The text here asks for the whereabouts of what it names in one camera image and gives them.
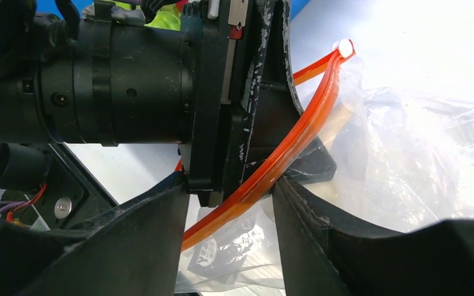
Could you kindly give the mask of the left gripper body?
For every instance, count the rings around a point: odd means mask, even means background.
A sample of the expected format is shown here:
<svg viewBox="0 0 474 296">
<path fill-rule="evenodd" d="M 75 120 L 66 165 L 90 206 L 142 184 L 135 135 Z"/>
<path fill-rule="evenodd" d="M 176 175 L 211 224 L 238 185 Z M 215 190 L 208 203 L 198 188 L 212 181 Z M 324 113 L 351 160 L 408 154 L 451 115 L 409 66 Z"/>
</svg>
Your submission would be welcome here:
<svg viewBox="0 0 474 296">
<path fill-rule="evenodd" d="M 302 115 L 289 61 L 290 1 L 184 6 L 181 29 L 193 52 L 194 91 L 186 102 L 191 138 L 180 147 L 190 193 L 216 207 L 266 161 Z"/>
</svg>

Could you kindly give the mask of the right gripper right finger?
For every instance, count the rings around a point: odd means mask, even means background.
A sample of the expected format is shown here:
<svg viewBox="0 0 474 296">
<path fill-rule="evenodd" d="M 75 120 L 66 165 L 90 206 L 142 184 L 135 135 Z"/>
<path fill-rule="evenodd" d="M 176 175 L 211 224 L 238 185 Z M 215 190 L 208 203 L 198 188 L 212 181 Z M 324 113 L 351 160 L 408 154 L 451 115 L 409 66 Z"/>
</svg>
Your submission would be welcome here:
<svg viewBox="0 0 474 296">
<path fill-rule="evenodd" d="M 401 233 L 288 178 L 273 207 L 288 295 L 474 295 L 474 220 Z"/>
</svg>

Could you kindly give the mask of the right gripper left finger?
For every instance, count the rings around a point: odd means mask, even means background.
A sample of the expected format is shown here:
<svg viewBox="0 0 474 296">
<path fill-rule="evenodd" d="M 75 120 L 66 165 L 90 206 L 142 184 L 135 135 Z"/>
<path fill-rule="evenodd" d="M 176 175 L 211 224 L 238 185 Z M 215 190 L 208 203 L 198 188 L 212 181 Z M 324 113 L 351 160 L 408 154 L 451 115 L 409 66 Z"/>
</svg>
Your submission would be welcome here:
<svg viewBox="0 0 474 296">
<path fill-rule="evenodd" d="M 0 220 L 0 295 L 173 295 L 188 204 L 174 172 L 68 229 Z"/>
</svg>

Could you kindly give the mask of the clear zip top bag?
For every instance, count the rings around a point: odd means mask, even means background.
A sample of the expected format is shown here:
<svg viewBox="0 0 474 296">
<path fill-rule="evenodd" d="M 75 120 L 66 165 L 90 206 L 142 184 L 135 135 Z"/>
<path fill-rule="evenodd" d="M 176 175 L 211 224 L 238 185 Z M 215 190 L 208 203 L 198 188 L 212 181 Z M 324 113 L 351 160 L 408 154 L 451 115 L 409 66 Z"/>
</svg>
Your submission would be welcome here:
<svg viewBox="0 0 474 296">
<path fill-rule="evenodd" d="M 363 91 L 361 68 L 358 59 L 342 66 L 330 117 L 282 178 L 401 233 L 474 220 L 474 102 L 391 88 Z M 183 252 L 177 295 L 288 295 L 273 207 L 276 183 Z"/>
</svg>

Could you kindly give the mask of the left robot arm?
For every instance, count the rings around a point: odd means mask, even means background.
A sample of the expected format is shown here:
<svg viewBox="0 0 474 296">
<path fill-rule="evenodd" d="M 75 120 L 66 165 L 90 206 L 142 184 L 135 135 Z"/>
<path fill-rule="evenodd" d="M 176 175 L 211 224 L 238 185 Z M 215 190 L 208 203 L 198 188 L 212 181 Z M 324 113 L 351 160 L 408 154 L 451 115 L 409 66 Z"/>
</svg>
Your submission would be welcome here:
<svg viewBox="0 0 474 296">
<path fill-rule="evenodd" d="M 0 1 L 0 143 L 178 145 L 188 191 L 229 198 L 302 114 L 290 1 Z"/>
</svg>

